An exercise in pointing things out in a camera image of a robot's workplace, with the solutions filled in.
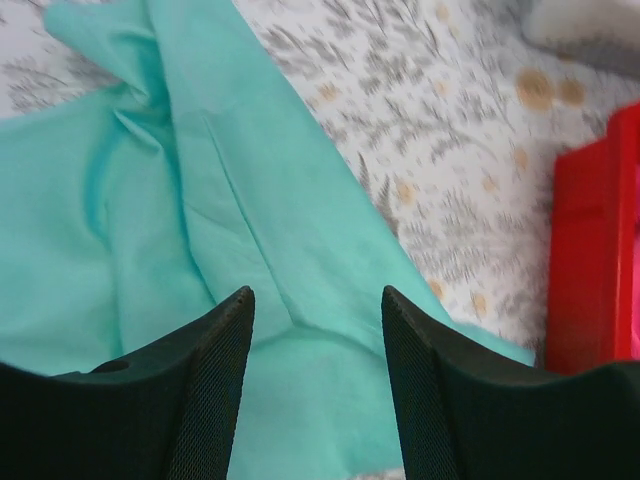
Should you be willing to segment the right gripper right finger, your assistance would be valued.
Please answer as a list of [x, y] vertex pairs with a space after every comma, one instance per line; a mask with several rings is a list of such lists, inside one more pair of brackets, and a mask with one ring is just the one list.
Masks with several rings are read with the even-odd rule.
[[564, 376], [499, 355], [393, 287], [382, 326], [409, 479], [635, 479], [639, 366]]

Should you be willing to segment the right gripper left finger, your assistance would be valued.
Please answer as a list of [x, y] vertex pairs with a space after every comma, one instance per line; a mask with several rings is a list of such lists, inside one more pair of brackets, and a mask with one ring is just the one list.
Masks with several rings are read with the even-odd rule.
[[241, 288], [88, 373], [1, 368], [5, 479], [223, 479], [254, 324]]

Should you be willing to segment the teal t shirt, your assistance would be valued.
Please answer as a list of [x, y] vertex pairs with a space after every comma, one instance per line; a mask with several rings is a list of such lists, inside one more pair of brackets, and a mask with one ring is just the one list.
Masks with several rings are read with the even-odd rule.
[[88, 371], [247, 286], [230, 477], [400, 466], [383, 290], [448, 314], [233, 3], [43, 22], [117, 82], [1, 125], [2, 360]]

